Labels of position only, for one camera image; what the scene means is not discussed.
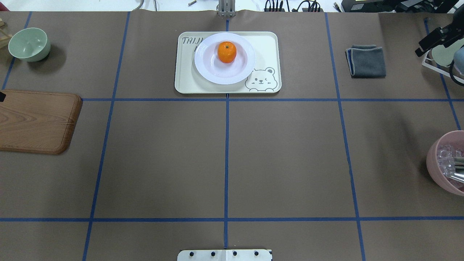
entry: orange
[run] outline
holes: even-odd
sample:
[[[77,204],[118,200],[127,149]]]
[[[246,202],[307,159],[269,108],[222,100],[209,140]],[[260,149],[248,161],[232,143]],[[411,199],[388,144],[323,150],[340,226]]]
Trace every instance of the orange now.
[[[237,48],[231,42],[222,42],[218,47],[218,58],[221,62],[229,64],[237,56]]]

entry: wood grain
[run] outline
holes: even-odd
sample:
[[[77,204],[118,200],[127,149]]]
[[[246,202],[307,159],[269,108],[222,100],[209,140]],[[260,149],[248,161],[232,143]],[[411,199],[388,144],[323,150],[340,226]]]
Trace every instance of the wood grain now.
[[[71,143],[82,107],[78,95],[3,90],[0,150],[60,154]]]

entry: bear drawing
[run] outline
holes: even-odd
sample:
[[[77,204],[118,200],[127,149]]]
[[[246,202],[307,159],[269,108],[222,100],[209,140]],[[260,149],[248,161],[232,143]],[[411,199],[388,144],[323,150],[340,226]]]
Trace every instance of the bear drawing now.
[[[275,72],[272,67],[267,67],[264,70],[253,69],[245,81],[245,87],[250,91],[273,91],[277,88],[277,81],[274,78]]]

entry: gray cloth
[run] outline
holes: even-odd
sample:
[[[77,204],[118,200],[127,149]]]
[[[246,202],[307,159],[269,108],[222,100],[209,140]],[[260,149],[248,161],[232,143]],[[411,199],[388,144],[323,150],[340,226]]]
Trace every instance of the gray cloth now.
[[[345,52],[353,78],[385,77],[385,60],[382,47],[353,45]]]

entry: light green bowl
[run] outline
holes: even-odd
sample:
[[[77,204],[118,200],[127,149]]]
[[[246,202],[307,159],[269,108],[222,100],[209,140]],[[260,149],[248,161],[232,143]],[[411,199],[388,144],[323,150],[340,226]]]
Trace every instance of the light green bowl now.
[[[8,50],[11,55],[20,60],[37,62],[50,52],[50,41],[42,29],[26,28],[10,39]]]

